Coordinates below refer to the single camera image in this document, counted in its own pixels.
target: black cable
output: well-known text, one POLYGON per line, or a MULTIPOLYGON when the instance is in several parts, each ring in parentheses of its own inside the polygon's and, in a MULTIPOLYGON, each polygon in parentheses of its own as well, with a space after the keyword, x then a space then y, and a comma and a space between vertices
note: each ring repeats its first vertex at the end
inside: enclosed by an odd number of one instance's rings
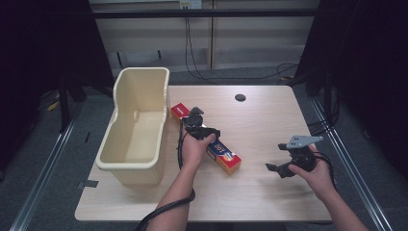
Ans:
MULTIPOLYGON (((177 160, 178 160, 178 165, 179 168, 181 168, 183 166, 183 142, 184 142, 184 138, 186 137, 187 133, 184 135, 183 137, 183 121, 180 121, 180 135, 179 135, 179 141, 178 141, 178 145, 177 145, 177 160)), ((135 231, 141 231, 144 226, 153 218, 155 218, 156 216, 174 209, 176 207, 179 207, 181 205, 184 204, 188 204, 190 202, 192 202, 195 199, 195 191, 194 189, 191 190, 191 194, 189 195, 189 197, 184 198, 184 199, 180 199, 180 200, 176 200, 174 202, 168 203, 156 210, 154 210, 153 212, 151 212, 150 214, 148 214, 146 217, 144 217, 138 224, 138 226, 136 227, 135 231)))
POLYGON ((313 153, 320 154, 321 156, 315 155, 315 158, 319 159, 319 160, 323 160, 325 163, 327 163, 329 165, 330 179, 332 181, 334 189, 337 190, 336 183, 334 181, 334 170, 333 170, 333 166, 332 166, 332 164, 330 162, 330 158, 327 155, 325 155, 324 153, 322 153, 322 152, 313 152, 313 153))
POLYGON ((193 53, 192 53, 191 34, 190 34, 190 22, 189 22, 189 19, 188 19, 187 17, 186 17, 185 20, 186 20, 186 52, 185 52, 185 57, 184 57, 184 58, 185 58, 185 62, 186 62, 187 71, 189 72, 189 74, 190 74, 192 77, 194 77, 194 78, 196 78, 196 79, 204 80, 205 82, 207 82, 207 83, 209 83, 209 84, 215 85, 216 83, 213 83, 213 82, 207 80, 206 78, 204 78, 204 76, 201 75, 201 73, 200 73, 200 72, 198 71, 198 69, 197 69, 197 65, 195 64, 195 58, 194 58, 194 55, 193 55, 193 53), (187 51, 188 51, 189 45, 190 45, 190 51, 191 51, 192 62, 193 62, 193 64, 194 64, 195 71, 197 72, 197 74, 198 74, 199 76, 194 75, 194 74, 190 71, 190 69, 189 69, 189 65, 188 65, 188 62, 187 62, 187 51))
POLYGON ((237 78, 206 78, 206 77, 204 77, 204 76, 198 71, 198 68, 197 68, 196 63, 195 63, 195 58, 194 58, 194 55, 193 55, 193 53, 192 53, 191 33, 190 33, 190 21, 189 21, 189 19, 188 19, 187 17, 186 17, 185 63, 186 63, 187 71, 189 72, 189 74, 190 74, 192 77, 194 77, 194 78, 196 78, 196 79, 204 80, 204 81, 206 81, 207 83, 213 84, 213 85, 216 85, 217 83, 211 82, 210 80, 232 80, 232 79, 240 79, 240 80, 244 80, 244 79, 262 80, 262 79, 267 79, 267 78, 270 78, 270 77, 273 77, 273 76, 276 76, 276 75, 280 75, 280 73, 283 73, 283 72, 285 72, 285 71, 287 71, 287 70, 289 70, 289 69, 292 69, 294 66, 298 66, 298 64, 290 64, 290 65, 291 65, 290 67, 285 68, 285 69, 283 69, 282 71, 279 71, 279 67, 280 67, 281 65, 284 65, 284 64, 280 64, 280 65, 277 66, 277 68, 276 68, 276 69, 277 69, 277 72, 276 72, 276 73, 273 73, 273 74, 270 74, 270 75, 267 75, 267 76, 263 76, 263 77, 255 77, 255 78, 254 78, 254 77, 247 77, 247 78, 242 78, 242 77, 237 77, 237 78), (188 65, 188 62, 187 62, 187 53, 188 53, 189 45, 190 45, 191 58, 192 58, 192 62, 193 62, 193 65, 194 65, 194 69, 195 69, 195 71, 197 72, 198 76, 196 76, 194 73, 192 73, 191 70, 189 69, 189 65, 188 65))
POLYGON ((331 128, 333 128, 337 120, 339 119, 339 114, 340 114, 340 96, 337 94, 336 103, 333 107, 333 112, 331 114, 331 117, 326 118, 323 121, 318 121, 318 122, 308 124, 309 127, 319 125, 318 127, 310 128, 311 129, 310 133, 312 134, 312 136, 320 135, 324 132, 327 132, 331 128))
POLYGON ((289 68, 287 68, 287 69, 285 69, 285 70, 292 69, 293 67, 298 66, 298 64, 279 64, 279 65, 276 67, 276 71, 279 73, 279 79, 278 79, 278 83, 276 83, 276 85, 280 85, 281 79, 282 79, 282 77, 283 77, 282 75, 280 75, 280 72, 279 72, 279 67, 280 67, 281 65, 290 65, 290 66, 291 66, 291 67, 289 67, 289 68))

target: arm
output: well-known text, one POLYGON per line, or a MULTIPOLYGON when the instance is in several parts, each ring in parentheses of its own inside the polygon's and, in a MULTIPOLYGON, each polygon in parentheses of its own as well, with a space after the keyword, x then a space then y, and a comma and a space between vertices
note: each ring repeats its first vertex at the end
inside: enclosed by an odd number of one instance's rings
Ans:
MULTIPOLYGON (((317 152, 313 146, 310 146, 310 148, 312 151, 317 152)), ((338 230, 369 230, 334 188, 326 162, 317 159, 315 169, 311 172, 295 165, 289 165, 289 170, 306 180, 318 199, 327 208, 338 230)))
MULTIPOLYGON (((206 147, 216 138, 214 134, 205 140, 198 141, 189 134, 183 142, 183 166, 166 194, 157 205, 160 208, 176 200, 184 199, 191 194, 195 174, 201 164, 206 147)), ((153 218, 147 230, 185 230, 189 217, 190 204, 178 206, 153 218)))

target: red box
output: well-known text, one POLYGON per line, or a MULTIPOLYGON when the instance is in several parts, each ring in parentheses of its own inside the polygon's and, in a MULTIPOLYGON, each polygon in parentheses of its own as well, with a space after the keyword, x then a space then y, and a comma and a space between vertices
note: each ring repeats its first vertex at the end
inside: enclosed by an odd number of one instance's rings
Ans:
MULTIPOLYGON (((171 108, 171 113, 179 118, 178 121, 180 122, 182 117, 189 116, 190 110, 179 103, 171 108)), ((220 140, 210 143, 207 147, 207 153, 228 175, 234 173, 241 165, 241 158, 230 151, 220 140)))

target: hand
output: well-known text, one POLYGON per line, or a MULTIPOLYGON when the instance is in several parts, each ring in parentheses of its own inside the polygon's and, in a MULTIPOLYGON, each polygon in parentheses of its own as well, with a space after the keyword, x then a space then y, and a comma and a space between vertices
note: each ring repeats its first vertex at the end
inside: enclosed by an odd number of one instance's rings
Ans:
MULTIPOLYGON (((309 148, 318 152, 312 145, 309 145, 309 148)), ((320 200, 336 191, 330 177, 329 165, 323 160, 317 159, 315 169, 310 172, 295 165, 289 165, 289 170, 305 179, 320 200)))
POLYGON ((206 139, 199 141, 183 129, 183 137, 183 167, 194 167, 198 169, 208 144, 216 139, 216 135, 211 134, 206 139))

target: plastic tub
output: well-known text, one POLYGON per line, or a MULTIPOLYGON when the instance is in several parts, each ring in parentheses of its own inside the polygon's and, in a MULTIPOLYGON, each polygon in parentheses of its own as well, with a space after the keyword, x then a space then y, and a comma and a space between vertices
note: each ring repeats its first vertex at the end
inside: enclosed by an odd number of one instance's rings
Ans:
POLYGON ((163 67, 130 67, 115 82, 115 110, 95 162, 123 185, 158 184, 163 178, 168 75, 163 67))

